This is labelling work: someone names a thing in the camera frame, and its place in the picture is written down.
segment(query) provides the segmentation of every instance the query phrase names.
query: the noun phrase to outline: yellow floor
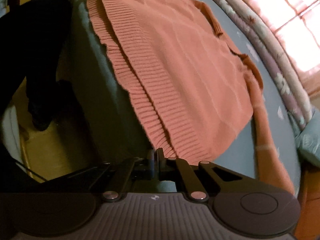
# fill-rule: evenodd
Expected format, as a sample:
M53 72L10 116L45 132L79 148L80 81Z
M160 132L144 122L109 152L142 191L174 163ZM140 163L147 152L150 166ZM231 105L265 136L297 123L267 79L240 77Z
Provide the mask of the yellow floor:
M62 55L59 69L66 77L66 57ZM78 103L67 107L44 132L36 131L28 113L26 81L13 96L18 122L24 130L30 168L46 179L53 179L98 161L90 134Z

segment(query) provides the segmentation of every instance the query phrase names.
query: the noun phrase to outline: bed sheet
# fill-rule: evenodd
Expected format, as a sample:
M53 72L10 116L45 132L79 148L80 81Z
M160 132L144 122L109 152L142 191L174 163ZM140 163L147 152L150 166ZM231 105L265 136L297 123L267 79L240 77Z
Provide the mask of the bed sheet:
M150 144L135 117L127 93L115 80L112 66L106 57L106 48L93 32L86 0L70 1L73 4L73 17L68 47L73 62L72 82L98 151L108 161L118 161L132 155L143 157ZM300 187L300 161L292 127L277 87L246 36L212 0L201 1L210 6L235 45L242 53L248 54L259 68L273 139L297 193ZM214 162L255 178L255 132L252 122Z

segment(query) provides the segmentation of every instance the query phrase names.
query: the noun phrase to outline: person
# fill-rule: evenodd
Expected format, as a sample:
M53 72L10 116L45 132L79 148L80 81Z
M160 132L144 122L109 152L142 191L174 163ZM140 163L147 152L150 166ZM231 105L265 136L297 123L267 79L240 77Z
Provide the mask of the person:
M0 17L0 116L25 77L36 129L46 130L64 106L72 88L69 82L56 82L56 70L71 11L68 0L31 0ZM0 192L21 192L37 183L16 165L1 141L0 180Z

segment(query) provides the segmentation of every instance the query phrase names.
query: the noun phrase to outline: black pants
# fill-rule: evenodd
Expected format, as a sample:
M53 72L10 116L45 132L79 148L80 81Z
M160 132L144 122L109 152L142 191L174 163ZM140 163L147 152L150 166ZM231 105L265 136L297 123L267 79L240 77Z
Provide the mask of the black pants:
M46 104L52 99L70 20L68 0L32 0L0 18L0 116L25 77L30 101ZM0 142L0 191L20 191L33 184L7 157Z

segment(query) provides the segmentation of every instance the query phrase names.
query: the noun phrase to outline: foot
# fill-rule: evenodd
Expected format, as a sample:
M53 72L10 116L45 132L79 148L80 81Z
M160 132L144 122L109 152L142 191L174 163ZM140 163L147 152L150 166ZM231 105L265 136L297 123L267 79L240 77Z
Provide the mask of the foot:
M46 130L56 114L74 98L71 83L65 80L57 82L57 96L49 104L37 104L29 101L28 111L32 115L33 126L39 130Z

